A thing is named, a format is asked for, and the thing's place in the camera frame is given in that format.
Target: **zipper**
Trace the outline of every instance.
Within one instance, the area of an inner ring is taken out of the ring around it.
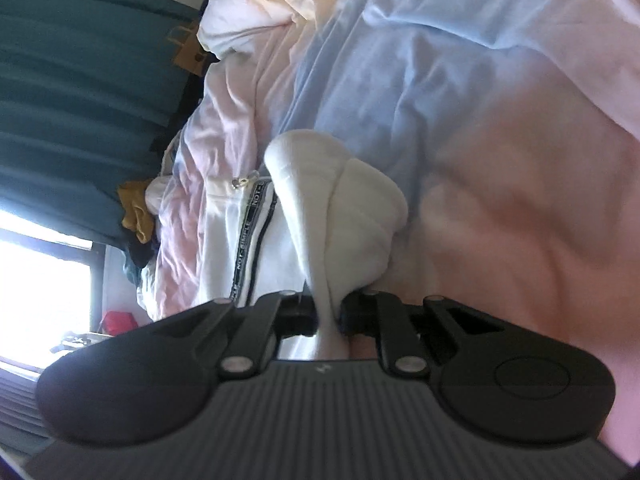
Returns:
[[[251,280],[249,282],[249,289],[246,294],[247,303],[251,302],[251,297],[254,295],[255,277],[258,270],[258,259],[260,258],[260,249],[262,248],[262,239],[264,238],[264,235],[267,232],[267,229],[269,228],[269,224],[271,223],[271,219],[273,218],[273,212],[276,209],[277,203],[278,203],[278,196],[276,195],[276,192],[274,190],[273,197],[271,198],[271,205],[269,206],[269,212],[267,213],[267,218],[265,218],[262,229],[260,230],[260,234],[258,235],[258,239],[256,240],[257,247],[255,248],[254,261],[251,266]]]
[[[251,249],[253,247],[252,239],[256,229],[258,228],[258,223],[260,222],[262,208],[264,206],[264,201],[267,197],[270,184],[271,179],[268,177],[261,178],[257,171],[252,171],[246,177],[234,178],[231,181],[231,185],[234,189],[243,189],[249,185],[252,186],[252,190],[247,194],[247,206],[240,226],[238,249],[236,250],[236,264],[234,266],[231,292],[229,293],[229,298],[231,298],[238,307],[244,306],[243,304],[238,304],[238,300],[242,298],[242,292],[246,288],[245,281],[248,268],[251,269],[252,272],[251,279],[248,284],[249,290],[252,290],[255,286],[255,271],[257,267],[257,257],[260,252],[260,244],[264,238],[264,232],[271,221],[271,217],[273,217],[272,210],[275,208],[275,202],[277,202],[277,196],[273,191],[270,210],[267,212],[264,224],[260,229],[260,234],[258,234],[257,247],[254,251],[253,261],[249,262]],[[250,299],[251,296],[247,295],[246,302],[248,303]]]
[[[234,189],[242,189],[243,187],[247,187],[249,184],[254,183],[259,178],[260,178],[260,173],[253,170],[247,176],[244,176],[244,177],[236,176],[235,178],[231,179],[231,185],[233,186]]]

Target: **ridged grip texture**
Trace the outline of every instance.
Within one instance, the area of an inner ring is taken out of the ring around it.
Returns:
[[[273,362],[228,382],[198,418],[120,449],[55,442],[27,465],[36,480],[614,480],[627,467],[595,440],[518,449],[443,412],[428,386],[377,362]]]

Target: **brown paper bag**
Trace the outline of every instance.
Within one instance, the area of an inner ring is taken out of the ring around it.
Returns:
[[[172,28],[166,38],[180,47],[174,57],[174,65],[202,77],[208,52],[202,48],[196,36],[199,26],[199,22],[187,26],[179,25]]]

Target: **circular button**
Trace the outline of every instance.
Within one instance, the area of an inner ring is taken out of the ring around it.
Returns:
[[[539,357],[519,357],[495,370],[495,381],[505,392],[521,399],[550,399],[569,385],[569,372],[558,363]]]

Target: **window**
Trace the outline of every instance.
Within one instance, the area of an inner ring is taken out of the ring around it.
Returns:
[[[40,371],[66,332],[96,331],[104,246],[0,210],[0,360]]]

